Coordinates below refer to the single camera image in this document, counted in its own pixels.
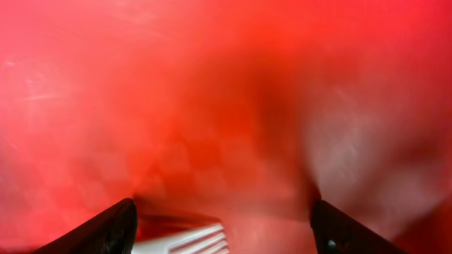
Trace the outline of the white plastic fork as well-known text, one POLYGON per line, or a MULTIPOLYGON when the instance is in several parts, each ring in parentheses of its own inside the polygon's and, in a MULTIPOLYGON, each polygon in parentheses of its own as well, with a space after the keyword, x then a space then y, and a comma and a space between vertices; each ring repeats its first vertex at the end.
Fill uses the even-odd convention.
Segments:
POLYGON ((228 254, 221 223, 190 229, 170 236, 137 242, 131 254, 228 254))

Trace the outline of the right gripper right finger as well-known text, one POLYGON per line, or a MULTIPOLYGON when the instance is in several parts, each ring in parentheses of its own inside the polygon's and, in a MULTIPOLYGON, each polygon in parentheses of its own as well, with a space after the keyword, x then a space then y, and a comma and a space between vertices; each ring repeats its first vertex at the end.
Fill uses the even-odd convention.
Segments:
POLYGON ((310 216, 318 254, 407 254, 324 200, 310 216))

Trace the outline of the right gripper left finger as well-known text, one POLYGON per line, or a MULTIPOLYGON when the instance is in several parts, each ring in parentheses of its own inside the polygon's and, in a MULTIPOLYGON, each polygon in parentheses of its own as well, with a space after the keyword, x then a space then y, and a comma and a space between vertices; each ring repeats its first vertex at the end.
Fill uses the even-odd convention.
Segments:
POLYGON ((33 254, 131 254, 137 228, 136 204, 124 198, 33 254))

